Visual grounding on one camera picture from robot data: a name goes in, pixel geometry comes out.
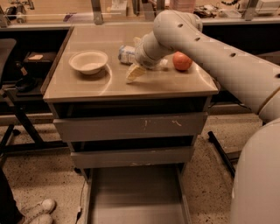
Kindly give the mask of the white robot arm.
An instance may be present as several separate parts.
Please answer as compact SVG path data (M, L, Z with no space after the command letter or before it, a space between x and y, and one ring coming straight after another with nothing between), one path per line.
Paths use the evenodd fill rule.
M165 10L136 42L136 63L153 69L181 52L265 122L244 145L234 176L230 224L280 224L280 66L209 38L194 14Z

